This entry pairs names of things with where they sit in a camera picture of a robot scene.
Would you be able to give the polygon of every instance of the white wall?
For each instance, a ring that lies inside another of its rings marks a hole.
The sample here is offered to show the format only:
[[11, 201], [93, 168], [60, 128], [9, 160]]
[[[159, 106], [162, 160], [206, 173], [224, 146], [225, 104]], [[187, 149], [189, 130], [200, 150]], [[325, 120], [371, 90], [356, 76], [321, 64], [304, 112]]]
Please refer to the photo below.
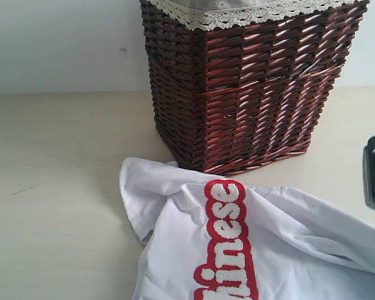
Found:
[[[138, 0], [0, 0], [0, 94], [147, 91], [147, 70]], [[375, 85], [375, 0], [338, 84]]]

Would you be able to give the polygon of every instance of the wicker basket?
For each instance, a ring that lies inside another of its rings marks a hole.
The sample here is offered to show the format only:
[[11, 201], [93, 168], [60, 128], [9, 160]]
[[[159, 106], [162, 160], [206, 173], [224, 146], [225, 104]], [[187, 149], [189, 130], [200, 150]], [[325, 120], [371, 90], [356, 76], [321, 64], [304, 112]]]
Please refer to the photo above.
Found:
[[305, 153], [368, 2], [190, 31], [142, 0], [156, 128], [180, 166], [231, 175]]

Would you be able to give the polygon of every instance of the lace trim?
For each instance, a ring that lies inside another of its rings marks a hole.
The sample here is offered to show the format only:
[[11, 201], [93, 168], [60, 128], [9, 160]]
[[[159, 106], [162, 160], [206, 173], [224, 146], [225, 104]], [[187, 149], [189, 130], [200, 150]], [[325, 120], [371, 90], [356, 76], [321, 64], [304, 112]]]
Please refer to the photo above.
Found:
[[171, 18], [178, 20], [188, 29], [210, 31], [215, 28], [227, 29], [234, 25], [246, 26], [252, 22], [278, 21], [298, 14], [311, 14], [352, 4], [355, 0], [280, 0], [254, 7], [203, 11], [184, 7], [170, 0], [148, 0]]

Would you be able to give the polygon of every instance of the white cloth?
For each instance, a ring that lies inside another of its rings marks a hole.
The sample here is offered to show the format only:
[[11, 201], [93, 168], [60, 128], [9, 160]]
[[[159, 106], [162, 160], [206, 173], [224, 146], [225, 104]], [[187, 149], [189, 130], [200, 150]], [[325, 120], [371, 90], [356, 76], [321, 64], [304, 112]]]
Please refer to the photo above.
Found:
[[298, 14], [325, 11], [355, 0], [149, 0], [188, 29], [209, 31], [215, 28], [246, 26], [252, 22], [282, 20]]
[[147, 243], [133, 299], [375, 299], [375, 229], [304, 192], [136, 158], [120, 187]]

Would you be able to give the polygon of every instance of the table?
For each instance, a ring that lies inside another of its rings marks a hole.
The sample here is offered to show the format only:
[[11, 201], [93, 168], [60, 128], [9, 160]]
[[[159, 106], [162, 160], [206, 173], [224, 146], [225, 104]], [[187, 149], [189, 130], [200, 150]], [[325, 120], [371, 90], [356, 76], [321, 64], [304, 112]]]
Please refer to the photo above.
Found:
[[[335, 89], [306, 155], [234, 179], [295, 186], [375, 227], [372, 135], [375, 87]], [[119, 194], [127, 156], [172, 159], [148, 93], [0, 96], [0, 300], [131, 299], [143, 247]]]

